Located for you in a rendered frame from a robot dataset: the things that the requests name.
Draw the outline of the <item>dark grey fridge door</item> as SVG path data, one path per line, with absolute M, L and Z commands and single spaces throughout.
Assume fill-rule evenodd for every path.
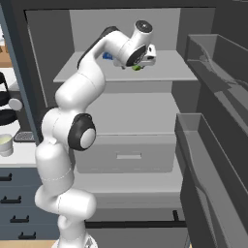
M 185 61 L 189 35 L 221 35 L 248 49 L 248 1 L 179 0 L 177 50 Z M 248 135 L 200 79 L 173 84 L 179 113 L 200 113 L 248 189 Z

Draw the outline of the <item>dark grey open fridge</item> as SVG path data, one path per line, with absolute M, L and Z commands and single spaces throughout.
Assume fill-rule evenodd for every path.
M 171 20 L 170 11 L 141 9 L 137 0 L 2 0 L 1 5 L 9 28 L 8 47 L 15 75 L 37 146 L 43 141 L 44 115 L 57 107 L 55 93 L 66 81 L 54 83 L 53 80 L 74 52 L 84 54 L 110 26 L 131 37 L 139 20 L 152 25 L 150 45 L 154 45 L 164 40 Z M 129 68 L 119 66 L 107 52 L 101 55 L 112 60 L 115 67 Z M 92 117 L 96 138 L 172 134 L 165 129 L 166 107 L 161 94 L 136 92 L 136 83 L 106 82 L 104 92 L 88 106 L 86 112 Z M 77 170 L 75 152 L 69 151 L 74 173 Z M 88 182 L 98 184 L 115 183 L 124 175 L 132 174 L 84 175 Z

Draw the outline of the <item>dark grey flat tray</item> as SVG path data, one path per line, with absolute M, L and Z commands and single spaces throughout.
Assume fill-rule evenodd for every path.
M 34 142 L 34 136 L 32 132 L 19 131 L 14 136 L 14 142 Z

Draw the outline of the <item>blue-grey drawer cabinet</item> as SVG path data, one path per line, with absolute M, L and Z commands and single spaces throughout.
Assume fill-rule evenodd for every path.
M 47 213 L 35 204 L 35 194 L 41 186 L 41 179 L 35 168 L 2 168 L 0 176 L 12 174 L 12 181 L 0 181 L 0 200 L 5 196 L 16 199 L 21 196 L 19 204 L 0 203 L 0 240 L 18 240 L 21 232 L 36 232 L 35 240 L 57 239 L 57 216 Z M 13 216 L 25 218 L 29 223 L 10 223 Z

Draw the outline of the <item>black countertop appliance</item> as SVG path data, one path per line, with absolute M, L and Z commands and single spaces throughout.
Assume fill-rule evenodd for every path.
M 5 126 L 17 120 L 17 111 L 10 108 L 9 101 L 12 98 L 21 100 L 21 95 L 17 82 L 8 86 L 5 75 L 2 72 L 0 72 L 0 84 L 5 86 L 4 90 L 0 90 L 0 107 L 3 107 L 3 109 L 0 109 L 0 126 Z

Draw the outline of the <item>dark grey freezer drawer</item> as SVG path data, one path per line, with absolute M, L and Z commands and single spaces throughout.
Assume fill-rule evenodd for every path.
M 185 228 L 89 229 L 98 248 L 186 248 Z

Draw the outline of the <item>grey fridge crisper drawer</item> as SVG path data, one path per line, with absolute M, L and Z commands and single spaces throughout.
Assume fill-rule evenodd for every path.
M 172 171 L 175 134 L 98 136 L 86 151 L 76 151 L 80 173 L 152 173 Z M 118 160 L 117 154 L 141 154 L 141 159 Z

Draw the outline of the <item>brown wooden board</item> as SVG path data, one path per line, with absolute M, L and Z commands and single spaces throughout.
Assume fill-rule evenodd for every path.
M 0 46 L 0 68 L 12 68 L 11 57 L 5 46 Z

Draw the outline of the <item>large grey fridge door bin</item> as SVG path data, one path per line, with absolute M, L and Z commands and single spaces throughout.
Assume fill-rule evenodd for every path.
M 180 200 L 193 248 L 248 248 L 248 189 L 200 113 L 179 113 Z

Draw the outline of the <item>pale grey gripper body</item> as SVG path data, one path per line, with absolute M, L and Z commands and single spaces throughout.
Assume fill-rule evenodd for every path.
M 139 65 L 142 67 L 153 66 L 155 62 L 156 62 L 156 48 L 154 45 L 150 45 L 147 49 L 146 54 L 139 62 Z

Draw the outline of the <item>white glass of lemonade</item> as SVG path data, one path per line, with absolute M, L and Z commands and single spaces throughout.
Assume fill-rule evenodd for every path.
M 0 155 L 11 156 L 14 152 L 13 137 L 10 134 L 0 135 Z

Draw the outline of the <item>grey fridge shelf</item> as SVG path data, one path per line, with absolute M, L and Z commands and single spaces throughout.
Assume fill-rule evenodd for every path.
M 77 71 L 77 62 L 81 55 L 82 52 L 74 52 L 53 82 L 64 82 L 72 76 Z M 145 66 L 139 71 L 134 71 L 132 67 L 125 70 L 115 67 L 112 60 L 103 59 L 102 55 L 96 60 L 96 63 L 104 74 L 106 82 L 197 80 L 176 50 L 158 50 L 156 55 L 155 65 Z M 94 65 L 93 73 L 90 73 L 91 67 L 92 65 L 89 65 L 88 62 L 83 66 L 83 73 L 86 76 L 95 75 Z

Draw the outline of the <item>white round appliance knob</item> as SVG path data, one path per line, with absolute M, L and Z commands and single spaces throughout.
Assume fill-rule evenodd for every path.
M 17 98 L 12 98 L 9 101 L 9 106 L 11 109 L 13 109 L 15 111 L 20 111 L 23 108 L 22 101 L 20 99 L 17 99 Z

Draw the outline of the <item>small grey fridge door bin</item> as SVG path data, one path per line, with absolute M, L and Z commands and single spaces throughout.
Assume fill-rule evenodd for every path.
M 248 135 L 248 49 L 217 34 L 189 35 L 185 62 Z

